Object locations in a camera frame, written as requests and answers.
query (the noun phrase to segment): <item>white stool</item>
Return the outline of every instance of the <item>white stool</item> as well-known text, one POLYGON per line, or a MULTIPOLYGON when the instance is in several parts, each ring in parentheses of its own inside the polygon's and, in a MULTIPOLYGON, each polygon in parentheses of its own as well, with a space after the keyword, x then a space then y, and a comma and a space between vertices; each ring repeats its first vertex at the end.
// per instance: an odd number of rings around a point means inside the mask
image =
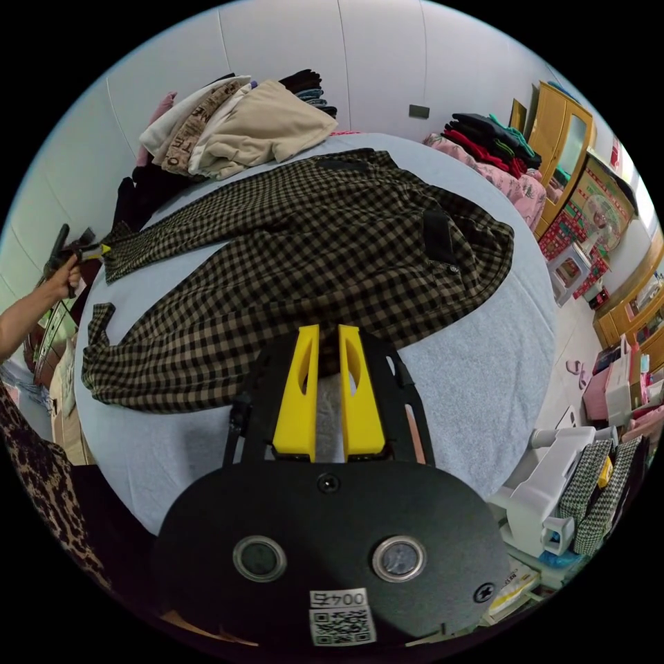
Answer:
POLYGON ((590 276, 591 262, 584 254, 583 249, 576 242, 573 242, 567 249, 558 256, 552 258, 547 264, 548 275, 551 278, 551 286, 555 294, 555 303, 562 306, 572 296, 572 293, 581 287, 583 282, 590 276), (571 260, 579 270, 578 275, 568 286, 558 274, 559 268, 565 261, 571 260))

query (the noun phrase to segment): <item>electric fan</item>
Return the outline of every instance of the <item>electric fan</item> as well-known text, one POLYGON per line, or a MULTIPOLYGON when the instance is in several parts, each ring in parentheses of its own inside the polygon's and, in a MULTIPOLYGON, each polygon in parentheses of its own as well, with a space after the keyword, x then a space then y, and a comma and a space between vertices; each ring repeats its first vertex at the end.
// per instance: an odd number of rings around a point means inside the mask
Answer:
POLYGON ((623 216, 606 196, 590 196, 581 211, 583 228, 588 237, 581 248, 589 256, 593 247, 599 246, 605 252, 615 249, 620 243, 625 224, 623 216))

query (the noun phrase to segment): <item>window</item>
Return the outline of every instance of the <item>window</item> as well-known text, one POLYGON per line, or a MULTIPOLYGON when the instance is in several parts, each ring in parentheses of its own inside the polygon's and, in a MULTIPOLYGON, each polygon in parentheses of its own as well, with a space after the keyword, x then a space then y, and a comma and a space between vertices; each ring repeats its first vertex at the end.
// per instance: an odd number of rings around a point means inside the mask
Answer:
POLYGON ((622 179, 625 180, 625 182, 629 183, 631 187, 634 188, 635 182, 633 182, 633 180, 636 174, 636 170, 634 169, 634 162, 631 160, 629 154, 627 154, 627 152, 625 151, 624 145, 620 146, 620 152, 621 152, 620 177, 622 177, 622 179))
POLYGON ((652 199, 648 190, 643 184, 641 176, 637 174, 637 183, 636 183, 636 204, 638 206, 638 218, 643 222, 648 235, 652 237, 657 228, 657 216, 655 215, 655 206, 652 204, 652 199))

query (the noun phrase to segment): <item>qr code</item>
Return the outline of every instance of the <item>qr code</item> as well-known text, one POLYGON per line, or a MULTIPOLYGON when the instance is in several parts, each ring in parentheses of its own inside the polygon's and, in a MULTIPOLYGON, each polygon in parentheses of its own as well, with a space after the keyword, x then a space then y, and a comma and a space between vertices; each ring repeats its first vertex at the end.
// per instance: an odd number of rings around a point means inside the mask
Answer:
POLYGON ((311 636, 315 645, 359 645, 376 641, 376 630, 368 607, 312 609, 311 636))

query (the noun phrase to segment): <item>pink slipper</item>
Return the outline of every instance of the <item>pink slipper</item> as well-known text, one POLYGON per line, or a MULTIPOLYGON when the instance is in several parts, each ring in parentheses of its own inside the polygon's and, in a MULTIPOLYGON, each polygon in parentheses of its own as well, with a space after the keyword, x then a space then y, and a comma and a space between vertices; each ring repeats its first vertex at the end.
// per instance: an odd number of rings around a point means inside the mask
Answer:
POLYGON ((578 376, 581 373, 582 365, 579 360, 567 360, 565 362, 565 367, 567 367, 567 371, 569 371, 570 374, 578 376))
POLYGON ((586 371, 585 366, 581 365, 581 371, 579 375, 579 389, 586 389, 590 379, 591 375, 588 373, 588 371, 586 371))

